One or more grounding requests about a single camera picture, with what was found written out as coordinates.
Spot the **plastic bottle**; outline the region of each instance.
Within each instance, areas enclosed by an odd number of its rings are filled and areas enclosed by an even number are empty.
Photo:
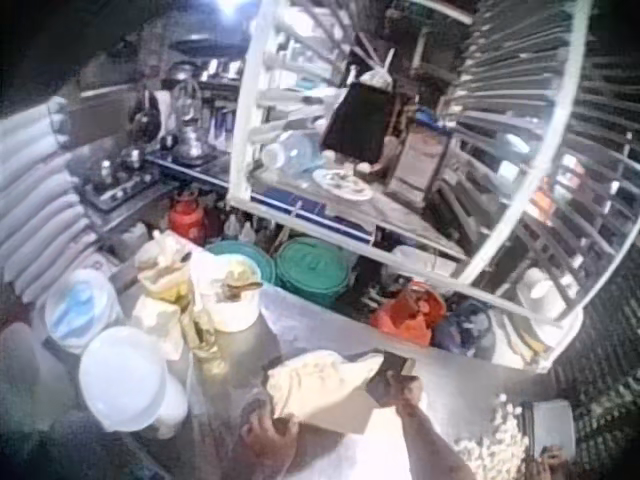
[[[320,134],[316,130],[285,132],[277,142],[265,147],[262,161],[269,168],[278,168],[293,176],[315,170],[324,164]]]
[[[238,240],[252,245],[255,243],[256,233],[253,231],[253,228],[251,228],[251,222],[244,222],[244,226],[242,227],[242,232],[240,232]]]
[[[224,223],[223,237],[225,240],[236,240],[240,235],[241,230],[242,226],[238,221],[238,218],[234,213],[232,213]]]

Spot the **white bucket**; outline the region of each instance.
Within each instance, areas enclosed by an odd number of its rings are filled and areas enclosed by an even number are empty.
[[[133,432],[156,423],[175,434],[187,414],[182,386],[167,372],[156,341],[133,327],[114,327],[87,347],[78,373],[89,410],[107,431]]]
[[[238,264],[249,268],[255,281],[262,280],[260,269],[253,260],[244,255],[213,255],[202,251],[194,255],[190,263],[196,294],[200,296],[216,330],[240,332],[253,325],[260,314],[260,290],[242,292],[237,302],[219,301],[225,275]]]

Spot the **white container lid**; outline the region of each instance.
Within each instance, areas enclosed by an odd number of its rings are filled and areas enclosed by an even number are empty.
[[[98,335],[80,361],[80,390],[108,431],[133,432],[158,416],[167,389],[167,365],[151,337],[133,327]]]

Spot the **kettle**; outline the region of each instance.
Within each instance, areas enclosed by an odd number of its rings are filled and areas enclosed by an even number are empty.
[[[204,130],[197,121],[184,122],[176,134],[178,144],[173,149],[176,161],[188,166],[199,166],[213,159],[216,148],[207,143]]]

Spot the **light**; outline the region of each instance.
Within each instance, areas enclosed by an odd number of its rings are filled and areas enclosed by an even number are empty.
[[[315,23],[313,19],[305,12],[294,10],[293,8],[287,8],[284,11],[284,20],[303,37],[309,37],[313,35],[313,28]]]
[[[216,73],[217,69],[218,69],[218,59],[214,58],[213,60],[211,60],[209,62],[209,67],[207,68],[207,73],[209,73],[209,75],[213,75],[214,73]]]
[[[218,7],[222,10],[227,17],[233,16],[236,11],[236,8],[240,6],[242,3],[245,3],[247,0],[216,0],[218,2]]]
[[[240,68],[242,67],[242,60],[236,60],[229,63],[229,78],[239,78]]]
[[[569,154],[569,153],[565,153],[562,156],[562,160],[561,160],[562,164],[573,169],[576,170],[576,165],[578,164],[578,159],[576,157],[574,157],[573,155]]]
[[[505,135],[505,138],[514,148],[514,150],[520,153],[529,153],[531,151],[531,147],[529,147],[529,145],[527,145],[527,142],[522,140],[519,136],[514,135],[513,133],[507,133]]]
[[[498,167],[498,176],[506,178],[510,182],[513,182],[520,173],[520,169],[513,163],[503,160]]]

